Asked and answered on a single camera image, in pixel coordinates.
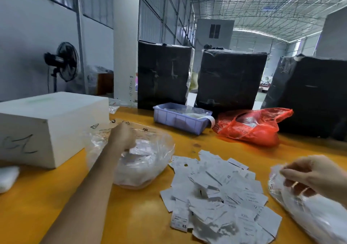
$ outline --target table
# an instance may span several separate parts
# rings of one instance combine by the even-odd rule
[[[277,148],[261,148],[218,137],[206,129],[195,136],[153,122],[153,112],[120,108],[111,118],[161,128],[176,143],[175,155],[198,158],[203,149],[227,160],[232,157],[256,173],[269,206],[283,217],[277,239],[273,243],[314,243],[290,216],[267,193],[270,167],[284,164],[309,154],[325,154],[347,169],[345,143],[318,138],[280,135]],[[0,195],[0,242],[6,244],[37,244],[58,216],[65,203],[87,174],[85,152],[82,150],[55,170],[22,167],[13,188]],[[174,176],[167,167],[147,188],[132,191],[113,186],[107,210],[103,244],[169,244],[197,243],[191,233],[170,228],[167,212],[159,191],[167,189]]]

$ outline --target dark window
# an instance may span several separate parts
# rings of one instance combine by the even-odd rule
[[[210,27],[210,36],[209,38],[219,38],[220,24],[212,24]]]

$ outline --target black box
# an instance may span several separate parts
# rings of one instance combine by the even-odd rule
[[[347,123],[347,61],[282,57],[262,104],[293,109],[280,131],[344,140]]]
[[[137,107],[153,110],[167,102],[185,105],[193,56],[192,47],[139,41]]]
[[[220,112],[251,110],[263,75],[267,53],[204,50],[195,107]]]

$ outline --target person's left hand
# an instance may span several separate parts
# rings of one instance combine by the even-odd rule
[[[119,123],[111,130],[108,143],[122,146],[124,150],[135,147],[135,130],[129,127],[125,122]]]

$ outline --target red plastic bag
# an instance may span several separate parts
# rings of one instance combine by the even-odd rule
[[[218,115],[213,130],[232,139],[271,147],[279,144],[277,123],[293,113],[285,108],[228,111]]]

